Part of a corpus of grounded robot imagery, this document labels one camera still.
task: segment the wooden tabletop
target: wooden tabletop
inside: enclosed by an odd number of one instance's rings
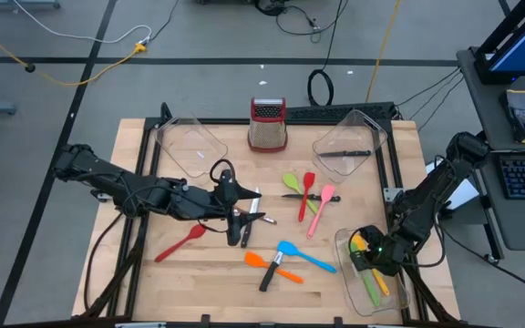
[[[131,171],[135,169],[143,123],[143,119],[121,120],[112,163]],[[252,227],[248,250],[256,252],[267,261],[273,259],[278,241],[288,240],[301,251],[326,261],[339,270],[334,246],[334,236],[338,230],[356,229],[368,224],[375,224],[381,230],[386,230],[374,156],[360,166],[346,182],[335,185],[335,194],[341,196],[342,200],[326,205],[315,235],[310,240],[306,238],[306,233],[314,217],[313,213],[308,210],[304,222],[299,223],[297,214],[300,202],[281,198],[285,193],[292,193],[283,185],[282,175],[285,172],[294,173],[300,183],[306,171],[316,172],[311,189],[315,194],[321,193],[323,185],[331,183],[311,162],[313,141],[330,128],[289,126],[286,151],[262,154],[249,150],[245,140],[248,126],[207,126],[216,138],[228,146],[226,158],[235,166],[237,180],[241,185],[250,190],[257,186],[260,188],[263,196],[259,211],[266,212],[267,216],[278,221],[276,226],[256,221]],[[410,121],[395,121],[393,128],[404,186],[415,187],[426,176],[416,125]],[[153,138],[148,147],[146,173],[149,170],[152,143]],[[387,176],[390,185],[393,185],[386,144],[384,153]],[[163,150],[160,154],[158,176],[184,177],[180,167]],[[211,190],[213,186],[207,179],[189,179],[189,182],[207,190]],[[241,201],[239,205],[246,210],[250,208],[249,201]],[[99,204],[88,252],[117,214],[110,202]],[[115,271],[123,223],[121,220],[98,247],[90,279],[90,302],[102,292]],[[340,272],[329,273],[298,257],[283,257],[281,268],[303,277],[304,284],[290,282],[275,275],[269,291],[259,292],[258,287],[265,269],[246,265],[243,262],[245,249],[228,246],[225,234],[207,232],[200,239],[187,242],[167,260],[161,263],[153,261],[162,251],[185,237],[194,224],[196,222],[150,215],[134,320],[197,322],[202,314],[208,313],[213,322],[227,323],[332,323],[335,316],[341,316],[344,323],[402,323],[400,312],[394,310],[368,317],[358,315],[348,306],[349,300]],[[225,228],[225,222],[210,220],[208,224]],[[431,233],[418,260],[420,263],[431,263],[437,261],[439,256],[438,237]],[[421,269],[421,275],[448,312],[459,317],[447,261],[435,268]],[[118,313],[123,313],[128,281],[126,278],[121,286]],[[83,286],[84,279],[81,279],[74,314],[84,312]],[[412,294],[411,286],[408,285],[407,288]],[[415,309],[412,302],[413,318],[417,318]]]

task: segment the desk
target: desk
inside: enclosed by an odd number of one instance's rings
[[[134,170],[143,124],[143,119],[121,120],[111,158],[114,164]],[[260,187],[263,197],[259,210],[266,211],[268,216],[278,221],[277,226],[257,221],[252,227],[249,248],[268,261],[275,254],[277,242],[287,239],[302,251],[338,267],[333,244],[334,235],[339,229],[366,224],[386,229],[374,157],[357,169],[348,181],[336,187],[336,193],[342,196],[342,201],[327,205],[311,240],[305,237],[313,218],[311,211],[306,212],[304,223],[299,224],[296,219],[299,203],[280,197],[291,192],[282,183],[283,172],[295,172],[298,177],[302,177],[308,169],[319,172],[311,163],[311,143],[331,127],[289,126],[287,150],[275,154],[253,153],[249,150],[245,141],[248,126],[206,127],[228,146],[226,158],[234,164],[238,181],[245,188]],[[414,122],[398,121],[394,122],[393,127],[402,179],[405,186],[415,187],[426,176],[416,125]],[[181,169],[167,153],[160,155],[159,176],[183,176]],[[327,182],[325,176],[317,174],[312,192],[320,193],[320,187]],[[206,189],[212,186],[210,182],[203,181],[190,183],[200,183],[200,187]],[[248,209],[249,201],[239,205]],[[116,214],[112,204],[99,205],[88,251]],[[399,311],[387,311],[372,317],[356,314],[346,304],[341,273],[325,272],[295,257],[283,258],[281,268],[302,276],[304,284],[295,284],[276,276],[268,292],[259,292],[264,269],[244,264],[245,250],[229,247],[223,234],[207,232],[200,239],[186,243],[166,261],[153,262],[155,256],[185,237],[194,224],[150,215],[134,320],[198,322],[202,314],[208,313],[211,320],[217,323],[332,323],[335,316],[341,316],[344,323],[402,323]],[[208,224],[217,225],[220,222],[210,220]],[[98,248],[91,274],[90,300],[98,296],[114,272],[122,225],[123,221],[105,237]],[[418,259],[421,263],[430,263],[439,256],[439,240],[432,233]],[[421,274],[446,309],[459,317],[447,261],[436,268],[421,270]],[[73,313],[84,311],[83,281],[78,289]],[[125,282],[121,285],[121,295],[125,295],[126,290]],[[123,313],[124,303],[124,297],[121,297],[118,313]]]
[[[470,50],[457,52],[457,58],[469,93],[478,112],[479,120],[489,145],[496,151],[525,151],[525,145],[514,141],[506,113],[498,97],[511,86],[486,86],[481,83],[474,67],[475,57]],[[514,87],[525,88],[525,77],[513,83]],[[497,243],[497,230],[492,218],[499,225],[499,231],[506,247],[513,251],[525,251],[525,200],[508,200],[499,182],[499,168],[490,160],[479,171],[476,182],[483,189],[482,194],[489,200],[491,210],[486,210],[488,224],[484,224],[488,234],[493,257],[503,258]]]
[[[525,151],[525,145],[514,141],[511,126],[504,108],[499,103],[499,96],[509,88],[525,88],[525,77],[518,78],[512,85],[484,85],[479,80],[474,67],[475,57],[470,50],[457,52],[457,59],[471,99],[478,112],[481,127],[489,145],[494,150]]]

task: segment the black utensil handle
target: black utensil handle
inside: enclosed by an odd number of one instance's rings
[[[244,227],[244,233],[242,234],[241,248],[246,248],[248,245],[248,239],[251,238],[252,222],[248,223]]]
[[[267,287],[269,287],[269,283],[271,283],[271,279],[273,278],[274,271],[278,266],[279,264],[277,264],[277,262],[271,262],[271,266],[266,271],[266,274],[264,274],[264,278],[262,278],[261,287],[259,287],[259,291],[266,292],[266,289]]]

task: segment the concrete floor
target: concrete floor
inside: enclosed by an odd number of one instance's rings
[[[332,58],[376,58],[394,2],[350,1],[338,25]],[[115,1],[61,3],[61,10],[41,7],[34,14],[58,31],[93,36],[101,26],[107,5],[114,5]],[[106,38],[119,36],[137,24],[157,29],[173,3],[117,1]],[[333,19],[337,6],[335,0],[293,0],[293,4],[304,7],[320,26]],[[385,58],[399,61],[380,68],[370,100],[398,103],[433,84],[453,69],[447,67],[450,62],[440,65],[437,60],[455,60],[458,50],[479,45],[503,16],[498,0],[405,0],[385,52]],[[73,118],[69,142],[88,143],[107,159],[119,120],[156,116],[162,101],[168,102],[174,115],[191,112],[198,117],[226,118],[246,118],[253,96],[286,97],[289,106],[306,106],[306,79],[319,64],[295,62],[261,68],[254,59],[242,65],[230,65],[232,61],[224,59],[214,60],[211,65],[196,65],[201,58],[325,56],[330,35],[324,34],[322,41],[314,45],[306,36],[284,34],[273,20],[240,1],[211,0],[209,5],[201,6],[180,0],[170,26],[150,45],[149,52],[139,57],[196,60],[127,64],[111,70],[86,88]],[[282,22],[292,29],[307,28],[295,12],[282,17]],[[144,33],[138,31],[121,43],[103,45],[98,56],[125,56]],[[66,58],[73,64],[37,64],[37,69],[71,81],[80,79],[92,47],[88,41],[51,36],[25,15],[10,10],[0,10],[0,42],[20,56]],[[26,74],[18,65],[6,64],[2,58],[0,52],[0,100],[13,101],[19,110],[15,116],[0,116],[0,297],[76,94],[72,87],[52,85]],[[431,61],[415,66],[411,60],[417,59]],[[94,65],[93,74],[105,65]],[[370,65],[327,68],[335,83],[335,104],[364,102],[373,69]],[[320,85],[316,89],[318,100],[324,101],[325,91]],[[427,119],[444,94],[441,92],[415,117],[417,124]],[[403,106],[405,118],[427,98],[424,95]],[[480,130],[465,83],[453,91],[420,132],[426,160],[444,152],[450,138],[462,130]],[[86,187],[54,183],[5,323],[69,317],[97,206]],[[456,218],[448,223],[448,229],[473,249],[488,252],[481,227],[458,224]],[[505,252],[501,265],[525,277],[525,252]],[[525,286],[452,242],[448,242],[448,261],[463,319],[525,327]]]

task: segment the clear plastic container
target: clear plastic container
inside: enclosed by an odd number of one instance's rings
[[[209,174],[228,152],[196,118],[172,118],[158,129],[155,139],[191,178]]]
[[[386,142],[387,134],[375,121],[354,109],[325,136],[314,142],[313,163],[335,183],[344,182]],[[346,156],[334,153],[369,151],[369,155]]]
[[[335,234],[335,247],[340,270],[344,276],[345,292],[354,310],[362,316],[370,316],[385,310],[402,310],[408,307],[410,298],[399,275],[386,276],[380,272],[390,293],[386,296],[380,289],[374,274],[370,270],[358,272],[350,259],[348,242],[355,229],[341,229]],[[375,303],[367,290],[365,279],[371,283],[377,293],[378,303]]]

